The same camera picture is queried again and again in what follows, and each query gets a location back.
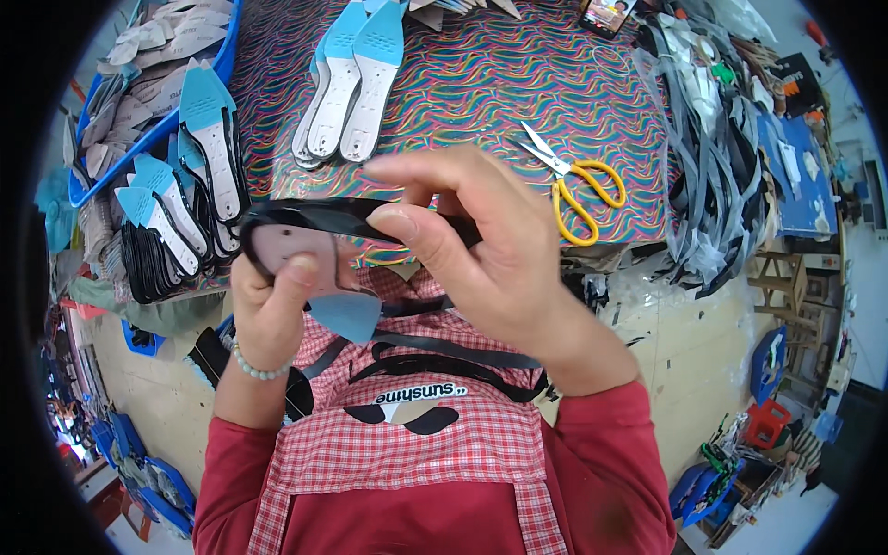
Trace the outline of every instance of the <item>red plastic stool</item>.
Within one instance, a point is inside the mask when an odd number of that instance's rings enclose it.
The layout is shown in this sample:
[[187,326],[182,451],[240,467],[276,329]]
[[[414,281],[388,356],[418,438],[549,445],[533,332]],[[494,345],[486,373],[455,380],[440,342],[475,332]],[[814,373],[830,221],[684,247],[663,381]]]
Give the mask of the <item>red plastic stool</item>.
[[753,405],[746,411],[749,414],[749,427],[743,438],[752,446],[773,448],[783,426],[789,424],[792,415],[781,405],[768,399],[762,406]]

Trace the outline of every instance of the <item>beaded bracelet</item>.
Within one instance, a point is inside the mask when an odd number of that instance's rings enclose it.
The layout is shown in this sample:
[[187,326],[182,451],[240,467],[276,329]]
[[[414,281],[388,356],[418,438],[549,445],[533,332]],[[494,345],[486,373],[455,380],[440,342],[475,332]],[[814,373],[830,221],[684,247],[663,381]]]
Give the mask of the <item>beaded bracelet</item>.
[[231,352],[234,354],[234,359],[237,361],[238,364],[241,365],[241,369],[244,372],[250,374],[253,377],[257,377],[260,380],[273,380],[277,377],[281,377],[289,372],[289,367],[291,366],[288,361],[286,364],[281,366],[280,370],[275,370],[274,372],[265,372],[263,370],[254,369],[249,364],[247,364],[247,361],[243,359],[243,355],[241,354],[241,346],[237,343],[237,336],[234,336],[234,347],[232,348]]

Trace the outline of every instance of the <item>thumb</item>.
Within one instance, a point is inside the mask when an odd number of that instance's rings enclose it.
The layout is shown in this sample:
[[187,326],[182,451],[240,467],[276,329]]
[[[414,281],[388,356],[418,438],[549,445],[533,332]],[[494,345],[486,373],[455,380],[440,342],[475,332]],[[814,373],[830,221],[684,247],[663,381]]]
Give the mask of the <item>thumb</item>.
[[414,204],[387,204],[373,210],[367,223],[400,239],[445,288],[481,272],[456,230],[435,211]]
[[263,312],[275,325],[298,317],[317,280],[318,259],[314,254],[300,252],[274,276],[274,290],[263,306]]

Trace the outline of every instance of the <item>yellow scissors handle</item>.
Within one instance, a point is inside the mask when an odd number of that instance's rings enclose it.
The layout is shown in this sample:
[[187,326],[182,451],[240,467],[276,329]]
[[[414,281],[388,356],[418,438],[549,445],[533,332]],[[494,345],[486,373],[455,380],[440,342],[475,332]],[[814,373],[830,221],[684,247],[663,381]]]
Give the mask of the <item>yellow scissors handle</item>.
[[[598,180],[592,177],[592,175],[584,168],[602,170],[609,175],[616,183],[618,192],[617,200],[614,200],[614,198],[604,190],[604,187],[601,186]],[[620,179],[620,176],[614,171],[614,168],[611,168],[603,162],[598,162],[597,160],[581,160],[571,164],[570,170],[585,179],[608,206],[621,208],[626,203],[626,187],[623,184],[622,179]],[[570,233],[570,230],[564,225],[564,220],[561,219],[562,196],[564,197],[564,200],[567,201],[567,204],[574,209],[574,211],[579,214],[580,218],[586,222],[586,225],[589,226],[592,235],[588,239],[580,239],[576,235]],[[595,223],[595,220],[592,219],[589,212],[580,206],[580,203],[576,201],[572,194],[570,194],[570,190],[567,188],[567,185],[565,185],[564,178],[558,178],[555,181],[555,185],[552,186],[552,208],[555,211],[555,222],[558,224],[558,230],[561,232],[561,236],[567,239],[571,244],[574,244],[577,247],[590,247],[599,240],[598,225]]]

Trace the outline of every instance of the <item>black fisheye border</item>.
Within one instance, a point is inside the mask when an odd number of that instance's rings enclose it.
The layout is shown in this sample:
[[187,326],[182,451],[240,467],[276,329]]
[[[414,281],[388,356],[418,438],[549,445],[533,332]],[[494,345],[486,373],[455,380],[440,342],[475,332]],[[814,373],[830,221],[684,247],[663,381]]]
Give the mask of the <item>black fisheye border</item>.
[[[258,0],[247,0],[246,9],[250,1]],[[840,53],[867,110],[884,160],[888,112],[884,106],[885,89],[880,87],[885,63],[882,61],[884,46],[879,40],[885,35],[885,18],[881,13],[884,7],[876,3],[825,0],[806,0],[803,4]],[[32,32],[26,33],[17,44],[10,44],[21,36],[10,31],[4,35],[2,50],[6,76],[4,97],[7,98],[0,128],[6,134],[0,163],[3,211],[0,226],[5,257],[3,317],[7,320],[0,351],[3,361],[0,392],[7,431],[3,456],[7,533],[0,537],[2,552],[42,553],[59,549],[115,552],[61,467],[54,439],[44,423],[36,383],[31,378],[31,353],[36,341],[29,331],[35,316],[33,299],[43,295],[36,290],[39,289],[36,284],[45,279],[46,269],[34,264],[44,255],[39,254],[39,246],[28,231],[34,228],[30,207],[49,124],[87,44],[116,5],[112,0],[30,0],[13,3],[4,10],[9,29],[20,26]],[[876,9],[869,10],[870,5]],[[874,552],[872,550],[878,550],[875,546],[884,544],[884,534],[879,527],[884,524],[877,522],[878,517],[884,515],[884,499],[888,493],[888,467],[884,462],[888,418],[884,392],[880,414],[874,417],[878,418],[876,440],[868,453],[861,454],[858,468],[852,474],[855,482],[838,500],[806,552]]]

